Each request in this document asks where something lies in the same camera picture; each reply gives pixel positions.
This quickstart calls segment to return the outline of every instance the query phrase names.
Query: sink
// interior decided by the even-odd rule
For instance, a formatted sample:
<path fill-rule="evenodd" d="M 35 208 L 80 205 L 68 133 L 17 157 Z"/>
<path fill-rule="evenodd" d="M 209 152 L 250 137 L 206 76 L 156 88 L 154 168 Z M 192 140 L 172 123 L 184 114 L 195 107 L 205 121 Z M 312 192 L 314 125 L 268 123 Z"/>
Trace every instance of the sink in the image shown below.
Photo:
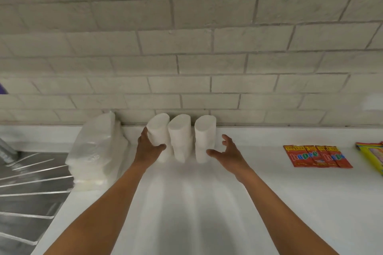
<path fill-rule="evenodd" d="M 29 255 L 73 188 L 68 153 L 22 152 L 0 165 L 0 255 Z"/>

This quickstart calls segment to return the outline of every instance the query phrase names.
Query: red candy package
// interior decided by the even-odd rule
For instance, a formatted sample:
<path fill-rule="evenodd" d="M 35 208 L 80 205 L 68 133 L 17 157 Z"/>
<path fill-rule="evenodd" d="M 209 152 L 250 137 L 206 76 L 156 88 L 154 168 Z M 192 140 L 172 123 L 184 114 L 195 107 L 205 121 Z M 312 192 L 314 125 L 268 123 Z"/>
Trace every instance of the red candy package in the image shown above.
<path fill-rule="evenodd" d="M 318 154 L 323 158 L 329 167 L 339 167 L 337 163 L 332 159 L 331 155 L 326 150 L 326 146 L 315 146 L 318 150 Z"/>
<path fill-rule="evenodd" d="M 314 145 L 305 145 L 309 157 L 311 157 L 317 167 L 329 167 L 324 158 L 319 154 L 317 148 Z"/>
<path fill-rule="evenodd" d="M 304 146 L 284 145 L 294 167 L 315 167 L 314 161 L 309 157 Z"/>
<path fill-rule="evenodd" d="M 336 161 L 337 165 L 343 169 L 351 169 L 352 165 L 344 157 L 336 146 L 326 146 L 326 150 L 330 154 L 331 158 Z"/>

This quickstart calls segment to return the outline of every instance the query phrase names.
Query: forearm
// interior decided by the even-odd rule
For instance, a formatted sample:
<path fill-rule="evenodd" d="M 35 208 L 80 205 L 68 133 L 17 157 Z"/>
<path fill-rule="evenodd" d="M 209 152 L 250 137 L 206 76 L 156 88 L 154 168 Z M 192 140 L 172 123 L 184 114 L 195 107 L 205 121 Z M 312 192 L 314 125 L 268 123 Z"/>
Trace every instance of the forearm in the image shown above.
<path fill-rule="evenodd" d="M 103 196 L 70 224 L 45 255 L 109 255 L 144 172 L 142 167 L 132 165 Z"/>
<path fill-rule="evenodd" d="M 336 255 L 253 171 L 237 176 L 247 189 L 281 255 Z"/>

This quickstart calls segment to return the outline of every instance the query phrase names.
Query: backsplash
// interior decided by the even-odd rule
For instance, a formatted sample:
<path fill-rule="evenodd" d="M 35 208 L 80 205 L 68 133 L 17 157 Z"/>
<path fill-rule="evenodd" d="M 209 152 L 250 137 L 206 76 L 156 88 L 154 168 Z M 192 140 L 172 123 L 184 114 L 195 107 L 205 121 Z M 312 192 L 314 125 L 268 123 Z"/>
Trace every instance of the backsplash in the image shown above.
<path fill-rule="evenodd" d="M 0 123 L 383 125 L 382 22 L 383 0 L 0 0 Z"/>

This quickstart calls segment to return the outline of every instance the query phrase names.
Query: colorful package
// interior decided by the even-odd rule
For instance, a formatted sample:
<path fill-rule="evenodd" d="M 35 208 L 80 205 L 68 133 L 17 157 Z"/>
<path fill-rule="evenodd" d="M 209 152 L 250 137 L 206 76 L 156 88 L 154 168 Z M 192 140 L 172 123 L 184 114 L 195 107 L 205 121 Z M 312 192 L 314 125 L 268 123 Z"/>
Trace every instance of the colorful package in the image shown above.
<path fill-rule="evenodd" d="M 326 146 L 316 145 L 315 147 L 317 148 L 318 153 L 329 167 L 339 167 L 338 164 L 332 159 L 331 155 L 327 152 Z"/>
<path fill-rule="evenodd" d="M 382 143 L 355 143 L 364 156 L 383 175 L 383 144 Z"/>
<path fill-rule="evenodd" d="M 351 169 L 352 165 L 344 157 L 336 146 L 326 146 L 326 150 L 330 154 L 331 158 L 336 161 L 337 165 L 343 169 Z"/>
<path fill-rule="evenodd" d="M 304 146 L 284 145 L 285 151 L 289 156 L 294 167 L 313 167 L 314 161 L 309 157 Z"/>
<path fill-rule="evenodd" d="M 317 148 L 314 145 L 305 145 L 309 157 L 311 157 L 317 167 L 329 167 L 327 162 L 324 161 L 322 156 L 318 153 Z"/>

